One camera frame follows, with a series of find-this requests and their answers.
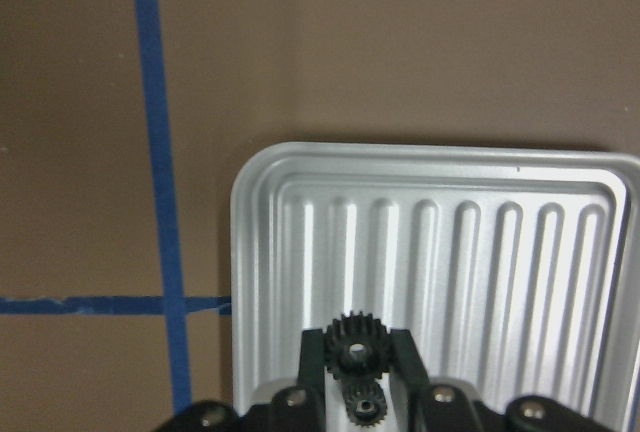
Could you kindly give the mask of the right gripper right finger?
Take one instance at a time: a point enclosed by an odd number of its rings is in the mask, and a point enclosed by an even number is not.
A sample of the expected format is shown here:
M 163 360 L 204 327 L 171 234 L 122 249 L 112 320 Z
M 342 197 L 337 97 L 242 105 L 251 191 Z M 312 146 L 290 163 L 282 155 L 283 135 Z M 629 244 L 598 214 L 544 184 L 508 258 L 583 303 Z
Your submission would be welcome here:
M 428 419 L 431 382 L 411 332 L 390 331 L 389 390 L 400 431 L 434 431 Z

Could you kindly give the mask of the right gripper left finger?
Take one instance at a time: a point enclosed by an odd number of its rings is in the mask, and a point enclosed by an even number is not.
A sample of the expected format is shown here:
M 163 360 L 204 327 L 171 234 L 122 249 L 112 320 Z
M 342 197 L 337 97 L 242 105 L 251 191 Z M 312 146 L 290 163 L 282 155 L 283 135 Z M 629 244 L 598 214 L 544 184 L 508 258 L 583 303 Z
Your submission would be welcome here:
M 301 404 L 305 431 L 326 431 L 325 339 L 322 329 L 304 330 L 301 336 L 297 386 L 304 392 Z

